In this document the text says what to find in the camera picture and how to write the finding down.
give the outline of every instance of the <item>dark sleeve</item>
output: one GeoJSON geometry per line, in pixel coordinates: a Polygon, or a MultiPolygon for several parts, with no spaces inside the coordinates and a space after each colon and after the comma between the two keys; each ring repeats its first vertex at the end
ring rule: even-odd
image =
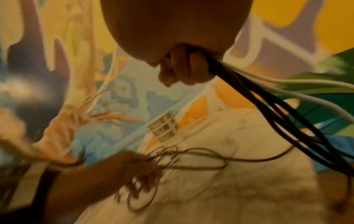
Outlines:
{"type": "Polygon", "coordinates": [[[33,193],[31,203],[29,205],[25,205],[25,202],[22,201],[17,202],[14,200],[21,201],[22,199],[25,198],[31,198],[31,190],[27,190],[28,188],[33,188],[33,182],[32,181],[24,181],[24,179],[28,179],[27,177],[22,177],[21,180],[17,183],[17,194],[16,190],[14,193],[12,193],[11,199],[7,199],[4,201],[7,201],[7,205],[5,206],[5,210],[3,210],[2,214],[0,215],[0,223],[1,224],[37,224],[40,223],[46,196],[50,190],[51,185],[55,181],[55,179],[59,176],[59,172],[54,172],[54,171],[49,171],[49,170],[43,170],[43,172],[40,173],[40,176],[38,178],[35,192],[33,193]],[[23,186],[28,186],[26,190],[21,190],[24,187],[23,186]]]}

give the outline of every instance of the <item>wooden floor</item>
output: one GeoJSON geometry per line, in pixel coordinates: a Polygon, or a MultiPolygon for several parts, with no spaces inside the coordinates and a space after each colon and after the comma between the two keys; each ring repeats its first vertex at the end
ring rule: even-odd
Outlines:
{"type": "MultiPolygon", "coordinates": [[[[347,180],[344,175],[333,170],[326,170],[319,172],[318,177],[320,187],[330,207],[344,198],[347,187],[347,180]]],[[[349,201],[344,214],[331,212],[330,224],[354,224],[354,195],[349,201]]]]}

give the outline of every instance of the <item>person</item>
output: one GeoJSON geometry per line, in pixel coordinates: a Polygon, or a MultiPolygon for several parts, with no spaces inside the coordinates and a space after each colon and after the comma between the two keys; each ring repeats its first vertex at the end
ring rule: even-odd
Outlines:
{"type": "MultiPolygon", "coordinates": [[[[159,80],[167,87],[177,82],[194,85],[213,79],[204,55],[222,59],[251,6],[252,0],[101,0],[113,38],[132,57],[160,66],[159,80]]],[[[29,172],[35,165],[25,170],[29,172]]],[[[37,180],[35,187],[27,185],[23,192],[17,191],[28,175],[12,176],[1,185],[16,188],[0,194],[0,220],[47,223],[77,214],[124,185],[138,197],[134,177],[149,191],[161,175],[148,156],[126,151],[88,167],[65,172],[44,170],[33,177],[37,180]],[[29,199],[20,200],[17,194],[29,199]],[[11,205],[17,205],[16,209],[9,209],[11,205]]]]}

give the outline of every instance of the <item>colorful mural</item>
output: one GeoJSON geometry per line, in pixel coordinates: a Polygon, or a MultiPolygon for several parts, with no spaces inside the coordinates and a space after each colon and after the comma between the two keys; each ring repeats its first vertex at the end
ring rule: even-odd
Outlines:
{"type": "MultiPolygon", "coordinates": [[[[340,4],[255,0],[224,61],[260,76],[353,83],[354,31],[348,29],[354,19],[353,4],[349,0],[340,4]]],[[[92,153],[87,163],[95,163],[124,149],[148,150],[157,144],[148,125],[167,112],[183,127],[222,110],[255,110],[218,78],[193,87],[161,85],[158,68],[129,57],[115,43],[99,0],[0,1],[0,54],[1,107],[9,108],[25,124],[23,136],[11,137],[24,137],[35,155],[44,158],[70,162],[85,149],[92,153]],[[19,83],[29,92],[40,83],[43,90],[14,91],[19,83]]],[[[354,113],[354,106],[346,104],[353,97],[350,90],[277,87],[331,101],[354,113]]],[[[352,124],[318,105],[296,104],[339,149],[352,153],[352,124]]],[[[7,112],[1,114],[0,119],[8,119],[7,112]]],[[[15,123],[9,125],[16,129],[15,123]]],[[[5,128],[0,127],[0,134],[5,128]]],[[[11,161],[12,156],[2,153],[3,163],[11,161]]]]}

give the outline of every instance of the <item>white tabletop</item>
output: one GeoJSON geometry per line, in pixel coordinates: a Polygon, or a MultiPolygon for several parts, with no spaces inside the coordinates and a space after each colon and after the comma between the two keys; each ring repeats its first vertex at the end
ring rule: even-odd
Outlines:
{"type": "MultiPolygon", "coordinates": [[[[290,144],[258,111],[229,110],[202,118],[182,131],[180,149],[206,147],[225,156],[267,158],[290,144]]],[[[220,165],[185,157],[188,165],[220,165]]],[[[114,197],[88,208],[77,224],[322,224],[325,209],[310,160],[298,149],[265,163],[231,162],[222,171],[165,173],[157,195],[142,214],[114,197]]],[[[144,203],[147,196],[133,204],[144,203]]]]}

